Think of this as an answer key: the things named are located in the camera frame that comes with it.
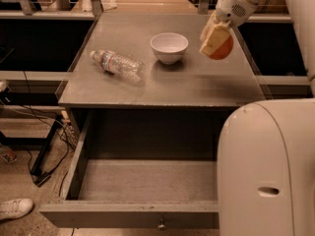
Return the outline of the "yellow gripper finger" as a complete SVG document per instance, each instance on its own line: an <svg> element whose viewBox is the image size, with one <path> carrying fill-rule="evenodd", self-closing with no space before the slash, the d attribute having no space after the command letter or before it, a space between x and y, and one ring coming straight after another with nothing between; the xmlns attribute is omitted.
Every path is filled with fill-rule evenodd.
<svg viewBox="0 0 315 236"><path fill-rule="evenodd" d="M218 23L216 13L212 13L200 35L200 40L204 41L211 29Z"/></svg>
<svg viewBox="0 0 315 236"><path fill-rule="evenodd" d="M202 41L200 53L210 57L230 35L230 22L218 22Z"/></svg>

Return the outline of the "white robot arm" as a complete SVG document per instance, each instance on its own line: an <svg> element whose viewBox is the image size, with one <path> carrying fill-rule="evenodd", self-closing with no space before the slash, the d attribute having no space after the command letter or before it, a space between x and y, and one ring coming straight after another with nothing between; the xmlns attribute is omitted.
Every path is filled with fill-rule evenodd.
<svg viewBox="0 0 315 236"><path fill-rule="evenodd" d="M230 30L259 0L219 0L202 54L225 58ZM285 0L307 78L315 77L315 0ZM218 148L220 236L315 236L315 97L264 100L235 110Z"/></svg>

